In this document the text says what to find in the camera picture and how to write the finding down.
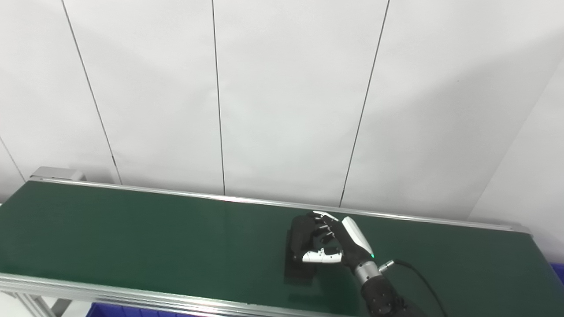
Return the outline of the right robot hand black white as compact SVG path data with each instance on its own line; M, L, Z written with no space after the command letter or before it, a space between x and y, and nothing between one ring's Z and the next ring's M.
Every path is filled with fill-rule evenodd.
M368 277L380 275L378 266L375 264L374 253L364 234L356 222L345 217L338 219L324 212L313 210L306 216L314 221L317 227L314 236L322 233L322 241L336 240L340 245L340 251L329 254L323 247L317 251L305 251L298 255L297 259L303 263L336 264L341 263L348 267L352 273L364 270Z

